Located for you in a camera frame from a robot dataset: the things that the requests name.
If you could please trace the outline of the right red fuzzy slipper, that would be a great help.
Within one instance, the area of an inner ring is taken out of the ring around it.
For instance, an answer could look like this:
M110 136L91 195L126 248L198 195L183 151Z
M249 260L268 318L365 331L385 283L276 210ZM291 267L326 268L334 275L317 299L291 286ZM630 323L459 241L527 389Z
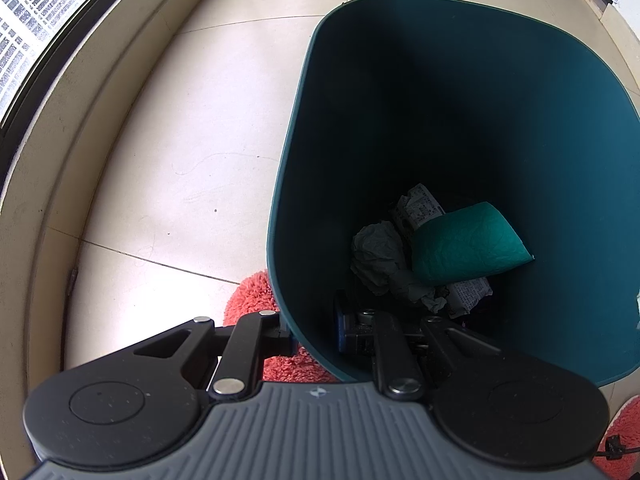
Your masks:
M639 397L618 410L606 430L593 463L609 479L639 478Z

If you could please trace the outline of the green sponge cloth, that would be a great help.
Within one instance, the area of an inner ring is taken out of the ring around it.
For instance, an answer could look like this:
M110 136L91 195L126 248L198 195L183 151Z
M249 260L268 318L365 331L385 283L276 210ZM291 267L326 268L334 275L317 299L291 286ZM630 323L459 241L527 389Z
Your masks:
M527 250L506 218L484 202L457 211L463 211L463 220L454 228L456 240L463 250L465 261L474 262L480 276L499 274L530 263L534 256ZM413 251L416 243L411 243Z

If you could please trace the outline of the purple white carton box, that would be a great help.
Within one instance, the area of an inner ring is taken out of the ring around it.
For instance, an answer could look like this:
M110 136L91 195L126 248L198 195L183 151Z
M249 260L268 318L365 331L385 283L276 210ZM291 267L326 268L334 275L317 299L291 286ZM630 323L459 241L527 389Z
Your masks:
M488 278L480 276L474 262L465 261L456 240L454 228L460 226L463 211L446 214L422 183L400 196L397 209L401 225L416 243L413 271L435 286L434 312L448 310L452 318L457 318L492 295Z

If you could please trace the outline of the dark teal trash bin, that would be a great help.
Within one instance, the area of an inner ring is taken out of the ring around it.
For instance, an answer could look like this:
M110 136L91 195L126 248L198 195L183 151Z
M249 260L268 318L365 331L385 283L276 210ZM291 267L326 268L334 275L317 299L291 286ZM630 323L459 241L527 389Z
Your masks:
M311 38L268 236L277 302L336 377L337 317L370 306L352 265L365 226L425 186L446 211L495 206L532 263L465 318L500 346L590 379L639 365L639 116L574 36L460 0L354 0Z

